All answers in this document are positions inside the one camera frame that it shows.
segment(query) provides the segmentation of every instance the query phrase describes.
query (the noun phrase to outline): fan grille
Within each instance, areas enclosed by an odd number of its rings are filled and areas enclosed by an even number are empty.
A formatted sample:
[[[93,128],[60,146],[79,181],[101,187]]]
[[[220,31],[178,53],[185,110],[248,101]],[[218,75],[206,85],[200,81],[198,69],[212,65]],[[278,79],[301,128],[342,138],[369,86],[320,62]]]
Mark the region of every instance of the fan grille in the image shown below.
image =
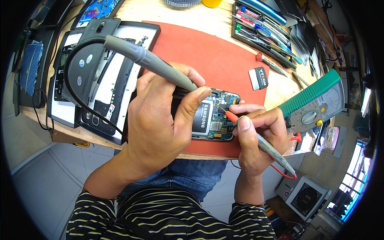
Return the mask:
[[[291,205],[306,217],[315,207],[321,196],[322,194],[316,191],[316,189],[304,183],[296,197],[292,200]]]

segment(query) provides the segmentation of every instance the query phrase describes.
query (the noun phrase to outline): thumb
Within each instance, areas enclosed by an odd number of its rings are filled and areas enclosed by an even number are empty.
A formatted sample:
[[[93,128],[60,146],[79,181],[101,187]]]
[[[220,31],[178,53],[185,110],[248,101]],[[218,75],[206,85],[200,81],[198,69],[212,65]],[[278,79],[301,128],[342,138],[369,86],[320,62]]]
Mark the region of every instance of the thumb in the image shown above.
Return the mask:
[[[242,155],[253,152],[257,149],[257,133],[252,120],[247,116],[241,116],[237,120],[237,131]]]
[[[201,101],[208,97],[211,92],[212,89],[209,87],[199,87],[183,97],[175,114],[175,131],[188,131],[188,134],[191,134],[193,118],[197,108],[200,106]]]

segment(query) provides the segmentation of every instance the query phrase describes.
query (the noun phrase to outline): black and yellow striped shirt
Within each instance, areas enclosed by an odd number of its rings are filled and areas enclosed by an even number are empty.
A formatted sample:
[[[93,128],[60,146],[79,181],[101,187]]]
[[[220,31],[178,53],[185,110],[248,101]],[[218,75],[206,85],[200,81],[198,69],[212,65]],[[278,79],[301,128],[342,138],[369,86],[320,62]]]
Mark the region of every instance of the black and yellow striped shirt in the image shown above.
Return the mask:
[[[276,238],[263,205],[234,203],[229,224],[205,211],[181,189],[151,188],[114,202],[79,195],[66,239],[263,239]]]

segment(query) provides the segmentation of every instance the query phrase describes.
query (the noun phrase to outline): man's right hand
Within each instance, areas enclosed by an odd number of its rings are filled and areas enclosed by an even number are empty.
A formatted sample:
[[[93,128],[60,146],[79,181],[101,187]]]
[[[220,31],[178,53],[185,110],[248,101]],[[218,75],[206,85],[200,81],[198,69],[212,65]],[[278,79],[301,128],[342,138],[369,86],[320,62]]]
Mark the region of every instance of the man's right hand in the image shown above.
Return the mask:
[[[234,114],[247,113],[239,118],[237,128],[233,131],[233,135],[239,137],[242,148],[239,164],[247,175],[260,175],[274,160],[259,149],[257,132],[283,154],[288,147],[283,113],[280,108],[266,111],[261,105],[244,103],[243,100],[238,105],[231,105],[229,110]]]

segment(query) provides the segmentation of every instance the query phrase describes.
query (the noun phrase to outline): air cooler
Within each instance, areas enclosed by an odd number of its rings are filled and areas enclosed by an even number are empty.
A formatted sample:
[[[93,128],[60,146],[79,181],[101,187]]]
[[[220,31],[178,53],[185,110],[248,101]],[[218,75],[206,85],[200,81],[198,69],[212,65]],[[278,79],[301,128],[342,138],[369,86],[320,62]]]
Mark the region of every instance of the air cooler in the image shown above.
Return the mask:
[[[310,222],[324,206],[332,191],[308,175],[296,171],[297,178],[284,178],[278,195],[304,221]]]

